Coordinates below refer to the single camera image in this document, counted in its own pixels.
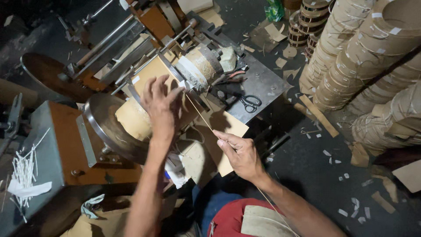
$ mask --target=metal table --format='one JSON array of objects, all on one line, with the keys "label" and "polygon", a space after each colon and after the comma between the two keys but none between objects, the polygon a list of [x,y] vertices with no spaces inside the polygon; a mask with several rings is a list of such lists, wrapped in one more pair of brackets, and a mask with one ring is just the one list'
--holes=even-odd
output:
[{"label": "metal table", "polygon": [[[214,27],[213,23],[205,21],[202,17],[198,16],[192,11],[187,14],[187,17],[189,19],[194,18],[197,20],[199,23],[197,29],[200,31],[211,31],[211,29]],[[232,41],[223,33],[219,33],[217,36],[227,42],[229,45],[239,47],[234,41]],[[262,100],[262,105],[257,107],[256,112],[247,113],[244,109],[244,105],[239,100],[237,100],[226,111],[246,124],[259,112],[265,109],[270,103],[272,103],[272,101],[278,98],[278,96],[280,96],[283,92],[292,86],[284,79],[280,78],[278,75],[272,72],[261,62],[259,62],[255,57],[251,56],[248,52],[245,52],[245,57],[243,60],[249,66],[249,69],[244,75],[244,77],[248,79],[241,84],[244,88],[243,92],[245,94],[252,94],[259,97],[260,100]]]}]

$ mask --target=finger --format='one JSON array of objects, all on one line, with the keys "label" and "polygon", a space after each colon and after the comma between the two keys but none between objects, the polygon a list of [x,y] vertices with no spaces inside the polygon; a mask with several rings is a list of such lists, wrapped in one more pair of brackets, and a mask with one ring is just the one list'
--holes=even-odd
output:
[{"label": "finger", "polygon": [[174,102],[180,94],[185,90],[186,88],[184,86],[177,87],[174,90],[170,92],[170,94],[167,96],[167,100],[169,103]]},{"label": "finger", "polygon": [[219,139],[217,142],[218,146],[221,150],[225,153],[230,161],[234,161],[234,159],[238,158],[238,154],[234,151],[234,149],[228,144],[228,142]]},{"label": "finger", "polygon": [[164,97],[163,87],[165,81],[170,77],[170,75],[162,75],[157,81],[152,85],[152,95],[153,97]]},{"label": "finger", "polygon": [[243,139],[241,137],[237,137],[236,135],[233,135],[233,134],[220,132],[217,130],[213,130],[213,134],[215,134],[215,136],[217,136],[219,139],[229,142],[233,146],[243,143]]},{"label": "finger", "polygon": [[145,87],[143,88],[142,98],[145,102],[152,100],[152,85],[157,80],[157,77],[149,78],[148,81],[145,83]]}]

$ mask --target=white label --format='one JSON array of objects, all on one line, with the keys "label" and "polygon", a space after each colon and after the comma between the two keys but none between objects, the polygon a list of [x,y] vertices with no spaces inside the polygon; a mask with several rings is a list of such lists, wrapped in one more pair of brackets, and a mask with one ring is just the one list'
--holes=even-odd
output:
[{"label": "white label", "polygon": [[132,81],[133,85],[136,84],[136,82],[138,82],[139,80],[140,80],[140,77],[136,76]]},{"label": "white label", "polygon": [[389,33],[396,35],[399,31],[402,30],[401,28],[395,27]]},{"label": "white label", "polygon": [[381,14],[381,12],[376,12],[376,13],[372,13],[371,17],[377,18],[377,17],[383,17],[383,15]]},{"label": "white label", "polygon": [[384,50],[384,49],[382,49],[382,48],[379,48],[379,49],[376,51],[376,53],[378,53],[378,54],[383,54],[384,52],[386,52],[386,50]]}]

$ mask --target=string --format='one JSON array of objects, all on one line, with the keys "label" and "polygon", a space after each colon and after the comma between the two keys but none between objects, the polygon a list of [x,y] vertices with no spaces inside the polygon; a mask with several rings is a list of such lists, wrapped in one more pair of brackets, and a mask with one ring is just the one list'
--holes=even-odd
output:
[{"label": "string", "polygon": [[297,237],[299,237],[299,235],[297,234],[297,233],[295,233],[292,229],[291,229],[291,227],[288,225],[288,223],[285,221],[285,219],[282,217],[282,215],[275,209],[275,207],[272,205],[272,203],[269,201],[269,199],[267,199],[267,197],[266,197],[266,195],[264,195],[263,194],[263,192],[258,188],[258,187],[256,187],[259,191],[260,191],[260,193],[264,196],[264,198],[266,199],[266,201],[272,206],[272,208],[275,210],[275,212],[276,213],[278,213],[278,215],[279,215],[279,217],[285,222],[285,224],[287,224],[287,226],[288,226],[288,229],[289,230],[291,230],[293,233],[294,233],[294,235],[295,236],[297,236]]},{"label": "string", "polygon": [[[193,105],[193,107],[196,109],[196,111],[199,113],[199,115],[202,117],[202,119],[205,121],[205,123],[206,123],[206,125],[209,127],[209,129],[212,131],[212,133],[213,133],[213,130],[211,129],[211,127],[209,126],[209,124],[206,122],[206,120],[203,118],[203,116],[200,114],[200,112],[199,112],[199,110],[196,108],[196,106],[194,105],[194,103],[192,102],[192,100],[189,98],[189,96],[187,95],[187,93],[185,93],[185,95],[186,95],[186,97],[187,97],[187,99],[189,99],[190,100],[190,102],[192,103],[192,105]],[[263,194],[263,192],[259,189],[259,188],[257,188],[259,191],[260,191],[260,193],[262,193],[262,195],[264,196],[264,198],[266,198],[266,201],[272,206],[272,208],[275,210],[275,212],[276,213],[278,213],[278,215],[279,215],[279,217],[285,222],[285,224],[287,224],[287,226],[288,226],[288,229],[289,230],[291,230],[291,232],[293,232],[294,233],[294,235],[295,236],[297,236],[297,237],[299,237],[299,235],[297,234],[297,233],[295,233],[292,229],[291,229],[291,227],[288,225],[288,223],[285,221],[285,219],[281,216],[281,214],[275,209],[275,207],[272,205],[272,203],[269,201],[269,199],[267,199],[267,197]]]},{"label": "string", "polygon": [[205,121],[205,123],[206,123],[206,125],[208,126],[208,128],[209,128],[209,129],[212,131],[212,133],[213,133],[213,130],[212,130],[212,129],[211,129],[211,127],[209,126],[208,122],[206,122],[206,119],[204,119],[204,118],[203,118],[203,116],[200,114],[199,110],[196,108],[196,106],[195,106],[195,104],[193,103],[193,101],[189,98],[189,96],[187,95],[187,93],[185,93],[185,95],[186,95],[187,99],[189,99],[189,100],[190,100],[190,102],[192,103],[193,107],[196,109],[197,113],[199,113],[199,115],[200,115],[200,116],[202,117],[202,119]]}]

